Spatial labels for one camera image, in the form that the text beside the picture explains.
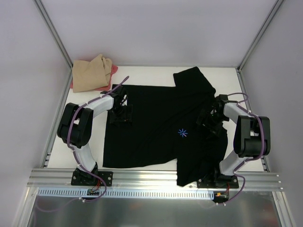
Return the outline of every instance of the black t-shirt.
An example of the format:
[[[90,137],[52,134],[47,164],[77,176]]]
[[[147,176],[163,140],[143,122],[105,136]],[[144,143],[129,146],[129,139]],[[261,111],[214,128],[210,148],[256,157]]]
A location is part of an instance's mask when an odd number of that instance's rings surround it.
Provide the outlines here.
[[[208,130],[196,124],[201,109],[214,102],[215,89],[198,67],[173,76],[176,87],[124,85],[133,123],[119,128],[107,117],[104,167],[142,167],[177,158],[177,185],[184,186],[223,160],[226,130],[219,138],[206,139]]]

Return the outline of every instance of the white table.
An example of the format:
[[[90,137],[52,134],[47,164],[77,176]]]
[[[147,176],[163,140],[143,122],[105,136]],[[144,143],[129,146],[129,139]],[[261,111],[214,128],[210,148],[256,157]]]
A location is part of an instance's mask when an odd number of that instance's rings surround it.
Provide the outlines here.
[[[134,67],[121,66],[118,72],[112,76],[112,83],[120,83],[126,76],[130,78],[124,83],[128,85],[148,85],[148,86],[165,86],[174,87],[175,82],[173,73],[181,72],[188,68],[184,67]],[[230,94],[234,92],[241,92],[237,73],[234,68],[200,68],[200,71],[216,89],[218,94]],[[68,94],[66,103],[82,104],[99,95],[99,91],[89,91],[81,93],[73,93],[72,89]],[[235,95],[231,97],[232,100],[242,100],[242,95]],[[107,121],[107,111],[103,112],[93,120],[92,135],[89,141],[93,157],[98,163],[99,169],[103,165],[103,150],[105,127]],[[227,130],[228,146],[225,157],[232,151],[233,136],[236,130],[236,125],[232,122],[224,122],[224,128]],[[48,168],[76,168],[77,164],[74,157],[62,142],[61,138],[56,137],[51,157],[48,163]],[[176,170],[177,160],[172,160],[165,164],[152,165],[146,167],[131,168],[136,170]],[[249,162],[241,171],[259,171],[263,172],[263,166],[260,160]]]

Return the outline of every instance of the beige towel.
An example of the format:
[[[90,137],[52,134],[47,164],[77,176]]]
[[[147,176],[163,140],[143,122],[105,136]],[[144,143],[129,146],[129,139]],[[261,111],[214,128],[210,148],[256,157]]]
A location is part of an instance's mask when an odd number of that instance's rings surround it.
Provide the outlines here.
[[[91,62],[74,61],[72,68],[73,91],[89,91],[107,86],[112,64],[112,60],[103,57],[102,54],[99,54]]]

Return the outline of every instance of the red cloth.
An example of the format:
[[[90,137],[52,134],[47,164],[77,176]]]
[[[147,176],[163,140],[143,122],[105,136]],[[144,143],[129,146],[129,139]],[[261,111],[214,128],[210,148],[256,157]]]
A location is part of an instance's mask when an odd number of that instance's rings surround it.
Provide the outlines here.
[[[112,65],[112,72],[110,73],[110,78],[109,78],[108,86],[96,88],[95,91],[109,91],[109,90],[110,90],[110,86],[111,86],[112,76],[113,76],[113,74],[115,74],[117,71],[118,71],[118,66]]]

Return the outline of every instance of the gray wall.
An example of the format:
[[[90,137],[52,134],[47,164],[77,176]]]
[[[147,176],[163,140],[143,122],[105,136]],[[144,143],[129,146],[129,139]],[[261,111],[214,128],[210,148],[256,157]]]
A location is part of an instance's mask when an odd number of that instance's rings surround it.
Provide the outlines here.
[[[276,0],[43,0],[72,60],[238,66]]]
[[[271,120],[272,171],[303,225],[303,1],[286,0],[243,70],[252,109]]]
[[[13,225],[39,165],[68,71],[34,2],[1,1],[1,227]]]

